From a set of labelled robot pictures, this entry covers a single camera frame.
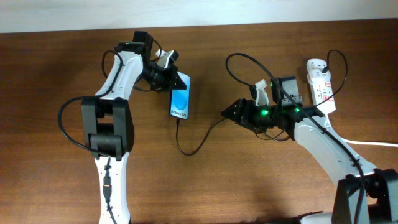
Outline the blue Galaxy smartphone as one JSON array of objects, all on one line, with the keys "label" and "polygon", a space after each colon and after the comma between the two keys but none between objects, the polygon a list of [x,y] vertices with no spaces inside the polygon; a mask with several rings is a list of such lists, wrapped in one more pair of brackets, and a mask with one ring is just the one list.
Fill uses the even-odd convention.
[{"label": "blue Galaxy smartphone", "polygon": [[179,119],[188,119],[190,101],[190,81],[191,78],[178,72],[180,78],[186,85],[185,90],[172,90],[170,98],[170,115]]}]

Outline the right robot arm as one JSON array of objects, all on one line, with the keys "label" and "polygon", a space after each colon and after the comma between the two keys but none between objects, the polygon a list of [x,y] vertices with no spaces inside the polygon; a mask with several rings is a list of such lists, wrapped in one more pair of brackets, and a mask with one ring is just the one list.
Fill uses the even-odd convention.
[{"label": "right robot arm", "polygon": [[333,130],[315,106],[304,106],[294,76],[271,81],[274,106],[263,82],[252,88],[257,100],[238,99],[222,116],[256,133],[278,127],[303,146],[336,185],[332,212],[313,212],[294,223],[397,223],[397,172],[363,159]]}]

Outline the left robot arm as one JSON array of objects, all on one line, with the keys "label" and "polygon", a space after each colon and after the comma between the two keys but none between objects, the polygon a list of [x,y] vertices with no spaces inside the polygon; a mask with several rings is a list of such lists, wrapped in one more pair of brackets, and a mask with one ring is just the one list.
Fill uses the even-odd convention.
[{"label": "left robot arm", "polygon": [[100,184],[100,223],[130,223],[126,168],[134,145],[129,99],[136,81],[144,79],[152,91],[186,90],[174,52],[151,59],[153,37],[136,31],[132,41],[120,41],[112,50],[113,67],[104,85],[81,102],[85,146],[92,151]]}]

